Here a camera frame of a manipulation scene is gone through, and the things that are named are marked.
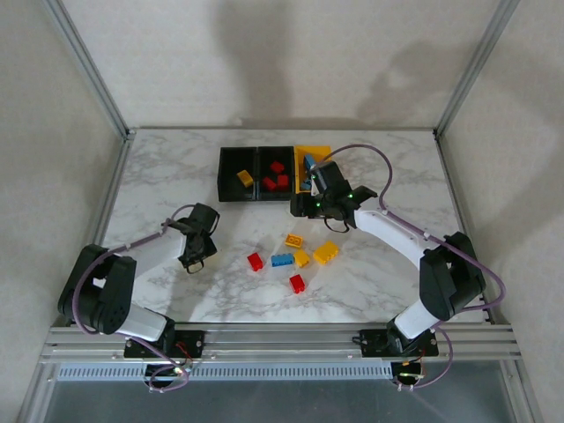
black tray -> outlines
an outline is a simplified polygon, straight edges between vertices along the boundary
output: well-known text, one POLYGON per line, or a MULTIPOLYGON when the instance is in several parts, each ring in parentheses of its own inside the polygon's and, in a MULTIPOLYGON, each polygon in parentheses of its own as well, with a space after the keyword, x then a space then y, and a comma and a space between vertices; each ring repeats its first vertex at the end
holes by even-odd
POLYGON ((284 201, 293 193, 295 175, 293 171, 293 147, 222 147, 219 153, 218 196, 220 202, 233 201, 284 201), (277 161, 284 165, 282 174, 287 174, 289 186, 286 190, 269 191, 263 186, 263 178, 277 181, 271 164, 277 161), (253 185, 245 188, 237 174, 247 170, 253 177, 253 185))

white wall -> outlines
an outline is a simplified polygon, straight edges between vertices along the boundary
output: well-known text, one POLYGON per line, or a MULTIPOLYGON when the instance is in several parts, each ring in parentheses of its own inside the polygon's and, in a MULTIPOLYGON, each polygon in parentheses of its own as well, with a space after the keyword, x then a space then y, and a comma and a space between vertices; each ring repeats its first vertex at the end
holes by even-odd
POLYGON ((564 3, 522 0, 447 134, 479 256, 508 285, 546 422, 564 402, 564 3))
POLYGON ((13 421, 86 242, 117 135, 37 0, 0 13, 0 422, 13 421))
POLYGON ((129 126, 317 129, 435 126, 497 3, 64 0, 129 126))

yellow tray compartment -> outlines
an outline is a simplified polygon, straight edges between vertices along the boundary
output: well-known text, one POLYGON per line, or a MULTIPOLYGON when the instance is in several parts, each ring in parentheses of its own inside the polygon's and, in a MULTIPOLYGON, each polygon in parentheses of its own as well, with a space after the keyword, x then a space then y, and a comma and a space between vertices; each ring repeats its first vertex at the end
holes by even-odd
POLYGON ((301 189, 301 183, 306 180, 306 168, 303 166, 303 158, 306 154, 311 154, 315 161, 321 161, 331 152, 328 145, 296 145, 293 148, 293 159, 295 169, 295 190, 297 193, 309 192, 309 189, 301 189))

red lego brick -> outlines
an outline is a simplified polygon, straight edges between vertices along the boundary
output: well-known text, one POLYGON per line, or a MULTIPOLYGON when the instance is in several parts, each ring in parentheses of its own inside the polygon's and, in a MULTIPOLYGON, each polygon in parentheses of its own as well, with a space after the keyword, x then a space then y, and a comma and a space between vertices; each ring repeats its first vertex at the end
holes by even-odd
POLYGON ((272 172, 276 174, 281 174, 282 172, 284 172, 284 165, 282 163, 278 163, 277 161, 275 161, 271 164, 271 169, 272 172))
POLYGON ((279 174, 278 175, 278 182, 277 182, 277 188, 278 189, 288 189, 288 187, 290 186, 290 178, 288 177, 287 174, 279 174))
POLYGON ((300 275, 292 276, 290 278, 290 285, 292 286, 293 293, 303 293, 306 290, 306 284, 300 275))
POLYGON ((263 268, 263 260, 258 255, 258 253, 253 253, 247 257, 250 263, 250 267, 253 268, 253 271, 260 271, 263 268))
POLYGON ((274 183, 274 181, 271 178, 269 178, 268 176, 263 179, 263 185, 269 191, 273 191, 273 190, 276 189, 276 183, 274 183))

white marble surface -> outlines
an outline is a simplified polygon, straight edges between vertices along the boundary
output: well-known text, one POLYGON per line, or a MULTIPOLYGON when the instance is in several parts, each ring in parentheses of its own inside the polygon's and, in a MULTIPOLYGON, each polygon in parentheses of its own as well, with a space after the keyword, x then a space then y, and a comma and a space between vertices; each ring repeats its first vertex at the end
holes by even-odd
MULTIPOLYGON (((457 230, 453 204, 430 131, 140 130, 133 143, 106 245, 133 241, 157 230, 178 206, 200 202, 221 213, 213 240, 218 254, 188 275, 172 260, 136 280, 133 300, 178 322, 344 323, 387 322, 418 298, 418 272, 375 237, 352 230, 330 232, 319 220, 298 219, 286 203, 219 203, 217 172, 221 146, 379 146, 394 167, 386 196, 390 207, 443 236, 457 230), (327 240, 340 248, 325 266, 272 268, 270 256, 293 250, 289 233, 305 239, 305 250, 327 240), (247 256, 257 251, 265 268, 253 272, 247 256), (288 279, 300 273, 306 292, 295 295, 288 279)), ((387 171, 368 150, 341 152, 336 160, 351 185, 380 192, 387 171)), ((483 312, 459 315, 482 322, 483 312)))

